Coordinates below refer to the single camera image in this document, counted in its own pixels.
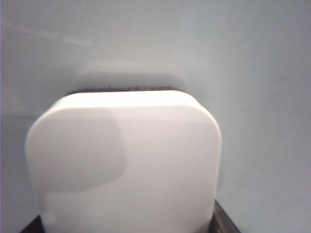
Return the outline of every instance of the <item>glossy white surface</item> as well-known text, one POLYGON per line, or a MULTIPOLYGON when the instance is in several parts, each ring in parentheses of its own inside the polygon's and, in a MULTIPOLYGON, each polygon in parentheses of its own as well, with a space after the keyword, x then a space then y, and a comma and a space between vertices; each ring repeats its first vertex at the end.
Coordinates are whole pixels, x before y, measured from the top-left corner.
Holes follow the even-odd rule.
POLYGON ((47 233, 203 233, 220 148, 213 116, 180 91, 69 95, 26 141, 47 233))
POLYGON ((2 0, 1 232, 39 213, 29 127, 98 60, 182 70, 222 129, 217 200, 234 223, 311 232, 310 22, 310 0, 2 0))

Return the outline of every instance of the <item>rounded square object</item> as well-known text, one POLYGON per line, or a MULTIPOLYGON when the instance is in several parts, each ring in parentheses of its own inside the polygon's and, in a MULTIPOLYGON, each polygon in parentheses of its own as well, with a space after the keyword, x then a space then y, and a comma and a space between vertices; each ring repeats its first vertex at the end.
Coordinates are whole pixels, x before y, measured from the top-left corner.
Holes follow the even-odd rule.
POLYGON ((220 149, 213 116, 180 91, 72 94, 26 140, 47 233, 203 232, 220 149))

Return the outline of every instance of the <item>light gray background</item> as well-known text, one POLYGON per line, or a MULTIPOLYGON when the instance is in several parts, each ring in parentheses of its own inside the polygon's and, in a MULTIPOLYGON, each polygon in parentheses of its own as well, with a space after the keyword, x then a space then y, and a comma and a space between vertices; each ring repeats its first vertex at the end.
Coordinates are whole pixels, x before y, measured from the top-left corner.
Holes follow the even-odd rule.
POLYGON ((243 233, 311 232, 311 1, 1 1, 1 224, 37 214, 23 143, 86 63, 175 64, 218 120, 243 233))

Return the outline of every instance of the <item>white wall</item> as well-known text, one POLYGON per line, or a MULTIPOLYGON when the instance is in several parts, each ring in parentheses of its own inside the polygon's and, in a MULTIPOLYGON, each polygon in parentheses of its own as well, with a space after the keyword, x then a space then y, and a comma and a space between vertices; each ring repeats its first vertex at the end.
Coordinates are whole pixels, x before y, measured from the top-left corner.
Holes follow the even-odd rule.
POLYGON ((2 1, 1 223, 37 214, 31 123, 91 61, 175 64, 218 120, 218 200, 243 233, 310 232, 311 1, 2 1))

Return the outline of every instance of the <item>dark base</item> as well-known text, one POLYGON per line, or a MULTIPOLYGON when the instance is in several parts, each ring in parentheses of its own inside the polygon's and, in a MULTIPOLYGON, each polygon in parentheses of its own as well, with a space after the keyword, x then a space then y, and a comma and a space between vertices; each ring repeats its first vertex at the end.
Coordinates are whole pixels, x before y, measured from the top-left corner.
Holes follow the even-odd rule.
MULTIPOLYGON (((36 217, 20 233, 45 233, 40 216, 36 217)), ((207 233, 240 233, 217 201, 215 201, 214 214, 207 233)))

